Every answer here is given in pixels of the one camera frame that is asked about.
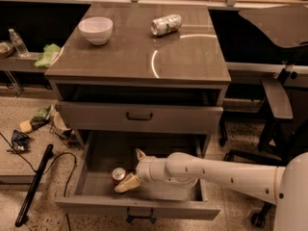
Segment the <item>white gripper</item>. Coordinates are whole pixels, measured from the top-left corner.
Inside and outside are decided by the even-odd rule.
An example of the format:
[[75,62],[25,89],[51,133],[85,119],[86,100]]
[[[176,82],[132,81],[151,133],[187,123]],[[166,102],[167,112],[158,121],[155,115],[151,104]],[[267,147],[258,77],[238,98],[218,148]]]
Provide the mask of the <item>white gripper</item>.
[[168,173],[166,170],[167,160],[164,158],[156,158],[154,156],[146,156],[139,148],[135,149],[137,159],[139,160],[136,167],[136,174],[129,173],[116,187],[117,193],[126,193],[137,188],[141,182],[166,182]]

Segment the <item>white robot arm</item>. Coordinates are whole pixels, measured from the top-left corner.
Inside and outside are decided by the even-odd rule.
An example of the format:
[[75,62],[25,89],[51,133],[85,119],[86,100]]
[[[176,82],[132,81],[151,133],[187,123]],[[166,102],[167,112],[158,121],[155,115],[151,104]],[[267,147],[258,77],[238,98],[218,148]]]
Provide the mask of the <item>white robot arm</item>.
[[136,152],[136,171],[115,187],[118,193],[143,183],[191,187],[204,179],[275,205],[273,231],[308,231],[308,153],[277,167],[206,160],[181,152],[166,158]]

